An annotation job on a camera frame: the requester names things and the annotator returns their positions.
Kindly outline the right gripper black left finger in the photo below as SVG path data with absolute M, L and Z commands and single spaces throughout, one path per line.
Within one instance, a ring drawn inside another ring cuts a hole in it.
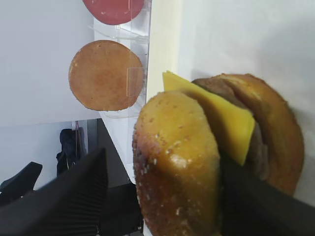
M 95 236 L 106 201 L 105 149 L 96 149 L 42 188 L 0 208 L 2 236 Z

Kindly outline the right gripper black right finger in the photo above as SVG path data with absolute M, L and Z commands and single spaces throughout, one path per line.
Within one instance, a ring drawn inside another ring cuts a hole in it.
M 224 236 L 313 236 L 315 208 L 261 181 L 229 157 L 220 159 Z

